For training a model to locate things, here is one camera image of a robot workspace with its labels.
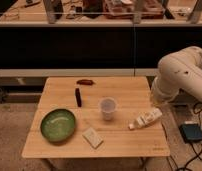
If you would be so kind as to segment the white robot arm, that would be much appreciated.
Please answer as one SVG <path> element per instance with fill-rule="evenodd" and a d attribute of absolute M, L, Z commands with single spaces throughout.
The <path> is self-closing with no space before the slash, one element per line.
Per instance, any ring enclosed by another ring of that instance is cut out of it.
<path fill-rule="evenodd" d="M 180 89 L 202 102 L 202 48 L 190 46 L 158 62 L 158 75 L 151 86 L 152 104 L 160 106 L 174 100 Z"/>

